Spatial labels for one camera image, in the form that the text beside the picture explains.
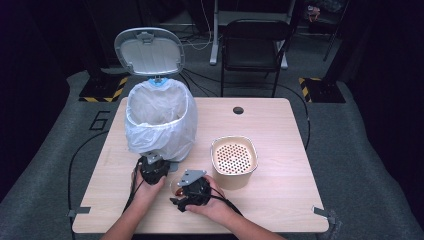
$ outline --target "colander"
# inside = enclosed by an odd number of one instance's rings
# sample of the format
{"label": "colander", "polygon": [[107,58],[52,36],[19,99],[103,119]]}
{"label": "colander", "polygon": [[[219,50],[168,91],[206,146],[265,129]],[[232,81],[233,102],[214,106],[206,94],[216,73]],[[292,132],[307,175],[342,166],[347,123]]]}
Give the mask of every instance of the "colander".
{"label": "colander", "polygon": [[258,166],[258,157],[250,139],[243,136],[221,137],[211,147],[213,177],[220,187],[235,190],[244,187]]}

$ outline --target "black cable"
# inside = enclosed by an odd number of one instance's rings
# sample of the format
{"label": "black cable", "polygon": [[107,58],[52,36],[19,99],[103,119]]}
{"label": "black cable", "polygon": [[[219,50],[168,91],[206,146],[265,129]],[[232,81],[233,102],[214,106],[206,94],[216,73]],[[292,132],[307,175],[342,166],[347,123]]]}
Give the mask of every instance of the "black cable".
{"label": "black cable", "polygon": [[283,85],[280,85],[280,84],[278,84],[278,86],[285,88],[285,89],[289,90],[290,92],[292,92],[293,94],[295,94],[300,99],[300,101],[303,103],[303,106],[305,108],[306,120],[308,121],[308,136],[306,138],[306,143],[305,143],[305,150],[307,150],[308,146],[309,146],[309,140],[311,139],[311,121],[309,120],[309,111],[308,111],[308,107],[306,106],[306,102],[303,100],[303,98],[299,94],[297,94],[292,89],[285,87]]}
{"label": "black cable", "polygon": [[199,33],[192,33],[191,35],[178,37],[181,42],[187,42],[190,43],[190,41],[196,41],[196,40],[209,40],[209,37],[205,37]]}
{"label": "black cable", "polygon": [[130,204],[132,203],[135,194],[137,193],[138,189],[140,188],[141,184],[144,183],[144,179],[143,181],[141,181],[141,183],[138,185],[137,188],[135,188],[135,185],[137,184],[137,171],[138,171],[138,167],[140,166],[142,160],[141,158],[137,161],[137,164],[135,165],[134,171],[133,171],[133,181],[131,182],[131,192],[130,192],[130,196],[128,197],[128,201],[127,204],[125,204],[124,207],[124,211],[127,210],[127,208],[130,206]]}
{"label": "black cable", "polygon": [[[94,136],[92,136],[91,138],[89,138],[88,140],[86,140],[81,146],[79,146],[79,148],[75,151],[74,155],[72,155],[71,158],[71,162],[69,163],[69,168],[68,168],[68,210],[71,211],[71,173],[72,173],[72,164],[74,163],[75,157],[78,154],[78,152],[81,150],[81,148],[83,148],[88,142],[90,142],[91,140],[93,140],[94,138],[103,135],[105,133],[108,133],[109,131],[104,131],[101,133],[98,133]],[[75,239],[75,233],[72,230],[72,226],[74,224],[74,220],[72,217],[69,217],[69,222],[71,224],[71,233],[72,233],[72,239]]]}
{"label": "black cable", "polygon": [[216,97],[218,97],[218,95],[216,94],[216,93],[214,93],[213,91],[211,91],[211,90],[209,90],[209,89],[207,89],[207,88],[205,88],[205,87],[203,87],[203,86],[200,86],[198,83],[196,83],[194,80],[193,80],[193,78],[186,72],[186,71],[184,71],[184,69],[183,69],[183,71],[182,71],[182,73],[183,74],[185,74],[185,76],[197,87],[197,88],[199,88],[206,96],[208,96],[209,97],[209,94],[208,93],[206,93],[206,91],[208,91],[209,93],[211,93],[211,94],[213,94],[214,96],[216,96]]}
{"label": "black cable", "polygon": [[184,82],[186,82],[187,88],[188,88],[188,90],[191,92],[190,84],[188,83],[187,79],[185,79],[185,77],[184,77],[181,73],[179,73],[179,75],[180,75],[180,77],[182,77],[182,78],[183,78]]}
{"label": "black cable", "polygon": [[207,76],[201,75],[201,74],[196,73],[196,72],[193,72],[193,71],[191,71],[191,70],[189,70],[189,69],[187,69],[187,68],[184,68],[183,70],[185,70],[185,71],[187,71],[187,72],[189,72],[189,73],[192,73],[192,74],[194,74],[194,75],[197,75],[197,76],[199,76],[199,77],[202,77],[202,78],[204,78],[204,79],[208,79],[208,80],[211,80],[211,81],[214,81],[214,82],[218,82],[218,83],[220,83],[220,82],[221,82],[221,81],[219,81],[219,80],[216,80],[216,79],[213,79],[213,78],[210,78],[210,77],[207,77]]}
{"label": "black cable", "polygon": [[236,212],[240,216],[243,216],[243,214],[240,212],[240,210],[238,210],[238,208],[230,200],[226,199],[224,196],[218,197],[218,196],[215,196],[215,195],[212,195],[212,194],[204,194],[204,193],[196,193],[196,192],[188,192],[188,195],[189,194],[202,196],[202,197],[215,198],[215,199],[221,200],[225,204],[227,204],[227,206],[229,206],[231,209],[233,209],[234,212]]}

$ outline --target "trash can lid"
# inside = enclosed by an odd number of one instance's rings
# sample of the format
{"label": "trash can lid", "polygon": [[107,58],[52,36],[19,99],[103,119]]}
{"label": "trash can lid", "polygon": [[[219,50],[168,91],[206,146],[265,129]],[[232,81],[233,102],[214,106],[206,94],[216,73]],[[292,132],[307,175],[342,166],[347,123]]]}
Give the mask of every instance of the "trash can lid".
{"label": "trash can lid", "polygon": [[182,71],[185,63],[180,39],[161,28],[133,28],[115,38],[115,52],[131,74],[169,76]]}

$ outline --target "power cord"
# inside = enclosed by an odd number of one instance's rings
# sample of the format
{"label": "power cord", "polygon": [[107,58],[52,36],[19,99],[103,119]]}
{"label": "power cord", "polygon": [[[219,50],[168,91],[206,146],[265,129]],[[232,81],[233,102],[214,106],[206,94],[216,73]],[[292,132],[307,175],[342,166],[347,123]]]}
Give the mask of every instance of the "power cord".
{"label": "power cord", "polygon": [[286,86],[280,85],[280,84],[278,84],[277,86],[289,90],[290,92],[295,94],[300,99],[300,101],[303,103],[303,107],[305,108],[306,120],[308,121],[308,136],[306,138],[306,143],[305,143],[305,151],[306,151],[308,149],[308,146],[309,146],[309,140],[311,139],[311,121],[309,120],[309,111],[308,111],[308,107],[306,106],[306,102],[303,100],[303,98],[298,93],[296,93],[292,89],[290,89]]}
{"label": "power cord", "polygon": [[130,196],[128,197],[127,204],[125,204],[124,211],[122,212],[125,212],[125,210],[127,210],[127,208],[130,206],[130,204],[134,200],[134,196],[137,193],[138,189],[140,188],[141,184],[144,183],[144,179],[143,179],[141,183],[137,186],[137,188],[135,188],[135,185],[137,184],[137,171],[139,171],[138,168],[140,167],[141,162],[142,162],[141,158],[138,159],[137,164],[134,167],[133,180],[131,182],[131,193],[130,193]]}
{"label": "power cord", "polygon": [[180,77],[184,80],[184,82],[186,83],[186,86],[187,86],[188,90],[191,92],[190,84],[188,83],[187,79],[182,75],[181,72],[178,75],[180,75]]}
{"label": "power cord", "polygon": [[[98,133],[92,137],[90,137],[89,139],[87,139],[81,146],[78,147],[78,149],[75,151],[75,153],[72,155],[71,161],[69,162],[69,168],[68,168],[68,210],[71,211],[72,210],[72,204],[71,204],[71,174],[72,174],[72,164],[74,163],[75,157],[78,154],[78,152],[91,140],[95,139],[98,136],[101,136],[105,133],[108,133],[109,131],[104,131],[101,133]],[[71,234],[72,234],[72,239],[75,239],[75,233],[72,230],[72,226],[74,224],[74,219],[73,217],[69,216],[69,223],[71,225]]]}
{"label": "power cord", "polygon": [[203,11],[203,16],[205,17],[205,20],[206,20],[206,24],[208,25],[208,32],[209,32],[209,40],[208,40],[208,42],[207,43],[204,43],[205,44],[205,46],[203,46],[203,47],[201,47],[201,48],[196,48],[196,47],[194,47],[194,44],[193,43],[191,43],[189,40],[186,40],[188,43],[190,43],[190,45],[194,48],[194,49],[196,49],[196,50],[203,50],[203,49],[205,49],[210,43],[211,43],[211,39],[212,39],[212,33],[211,33],[211,27],[210,27],[210,25],[209,25],[209,20],[208,20],[208,18],[206,17],[206,12],[205,12],[205,7],[203,6],[203,0],[200,0],[200,3],[202,4],[202,11]]}
{"label": "power cord", "polygon": [[220,83],[220,82],[221,82],[221,81],[219,81],[219,80],[216,80],[216,79],[213,79],[213,78],[207,77],[207,76],[205,76],[205,75],[202,75],[202,74],[199,74],[199,73],[196,73],[196,72],[193,72],[193,71],[191,71],[190,69],[187,69],[187,68],[184,68],[184,69],[183,69],[183,71],[187,71],[187,72],[189,72],[189,73],[191,73],[191,74],[197,75],[197,76],[202,77],[202,78],[204,78],[204,79],[211,80],[211,81],[213,81],[213,82],[217,82],[217,83]]}
{"label": "power cord", "polygon": [[193,80],[193,78],[190,76],[190,74],[188,74],[187,73],[187,71],[185,71],[185,69],[183,69],[182,71],[181,71],[181,73],[180,73],[180,76],[183,78],[183,80],[187,83],[187,85],[189,85],[189,83],[188,83],[188,81],[187,81],[187,79],[189,79],[198,89],[200,89],[207,97],[210,97],[210,95],[207,93],[207,92],[209,92],[209,93],[211,93],[212,95],[214,95],[215,97],[218,97],[218,95],[216,94],[216,93],[214,93],[213,91],[211,91],[211,90],[209,90],[209,89],[207,89],[207,88],[205,88],[205,87],[203,87],[203,86],[200,86],[198,83],[196,83],[194,80]]}
{"label": "power cord", "polygon": [[221,197],[212,195],[212,194],[204,194],[204,193],[196,193],[196,192],[188,192],[188,194],[191,195],[196,195],[196,196],[202,196],[202,197],[208,197],[208,198],[215,198],[218,200],[223,201],[225,204],[227,204],[227,206],[229,206],[231,209],[233,209],[234,212],[236,212],[237,214],[239,214],[240,216],[243,216],[243,214],[240,212],[240,210],[228,199],[226,199],[220,192],[218,192],[216,189],[212,188],[212,190],[214,190],[215,192],[217,192]]}

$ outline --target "chair leg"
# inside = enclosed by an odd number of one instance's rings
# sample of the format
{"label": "chair leg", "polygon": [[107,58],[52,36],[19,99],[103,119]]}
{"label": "chair leg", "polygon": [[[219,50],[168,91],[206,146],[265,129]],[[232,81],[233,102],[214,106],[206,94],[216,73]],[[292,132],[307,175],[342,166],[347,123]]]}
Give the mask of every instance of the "chair leg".
{"label": "chair leg", "polygon": [[328,54],[330,53],[330,50],[333,47],[333,43],[334,43],[334,40],[335,39],[336,39],[336,33],[334,33],[333,35],[331,35],[330,45],[328,46],[327,52],[325,53],[325,56],[324,56],[324,59],[323,59],[324,62],[327,61]]}
{"label": "chair leg", "polygon": [[224,97],[224,64],[221,65],[221,97]]}
{"label": "chair leg", "polygon": [[275,97],[275,92],[277,90],[277,84],[278,84],[278,77],[279,76],[280,76],[280,71],[278,70],[275,73],[274,88],[272,89],[272,95],[271,95],[271,97]]}
{"label": "chair leg", "polygon": [[286,46],[285,46],[285,52],[288,52],[289,51],[290,45],[291,45],[291,41],[292,41],[293,35],[296,33],[296,30],[297,30],[297,26],[295,26],[294,29],[292,29],[292,31],[290,33],[290,37],[286,40],[287,43],[286,43]]}

